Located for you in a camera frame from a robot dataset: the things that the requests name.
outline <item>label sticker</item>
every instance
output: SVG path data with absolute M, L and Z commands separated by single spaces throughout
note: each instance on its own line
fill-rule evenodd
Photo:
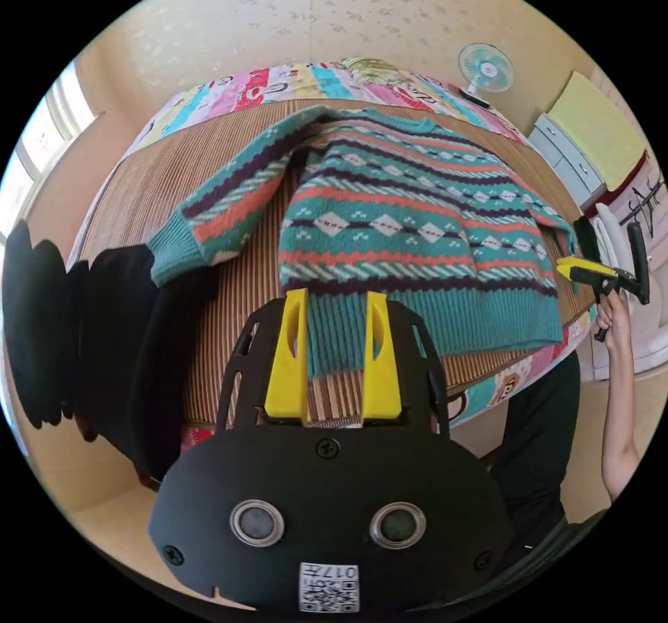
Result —
M 299 610 L 314 613 L 353 613 L 360 610 L 357 565 L 301 563 Z

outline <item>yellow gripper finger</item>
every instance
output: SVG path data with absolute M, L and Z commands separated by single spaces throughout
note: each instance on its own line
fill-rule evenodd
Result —
M 593 273 L 599 273 L 601 275 L 609 275 L 615 277 L 617 272 L 615 269 L 610 268 L 609 266 L 604 266 L 603 264 L 598 264 L 595 261 L 590 261 L 588 259 L 581 259 L 580 257 L 562 257 L 557 260 L 557 271 L 561 273 L 564 277 L 571 278 L 571 269 L 572 268 L 582 268 L 584 270 L 590 270 Z
M 374 358 L 374 341 L 378 353 Z M 367 292 L 367 332 L 364 349 L 362 422 L 397 419 L 401 414 L 399 377 L 384 294 Z
M 307 289 L 287 293 L 264 400 L 270 419 L 299 419 L 302 426 L 307 423 L 308 400 L 307 310 Z

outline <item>electric fan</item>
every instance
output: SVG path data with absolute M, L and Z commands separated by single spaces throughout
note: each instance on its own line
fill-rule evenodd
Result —
M 513 84 L 514 71 L 510 60 L 498 48 L 489 44 L 469 44 L 459 53 L 459 69 L 469 82 L 459 92 L 475 104 L 489 108 L 489 103 L 476 95 L 477 90 L 503 92 Z

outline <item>sweater cuff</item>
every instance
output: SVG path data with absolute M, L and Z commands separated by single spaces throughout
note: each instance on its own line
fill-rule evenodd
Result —
M 179 210 L 172 213 L 146 245 L 153 253 L 151 279 L 158 287 L 182 273 L 207 265 L 188 222 Z

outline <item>sweater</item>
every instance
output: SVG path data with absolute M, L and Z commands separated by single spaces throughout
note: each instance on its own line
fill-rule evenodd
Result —
M 367 291 L 417 312 L 440 356 L 562 340 L 538 225 L 571 226 L 501 159 L 428 119 L 314 106 L 262 132 L 149 240 L 161 285 L 237 256 L 297 151 L 283 291 L 309 290 L 309 374 L 361 369 Z

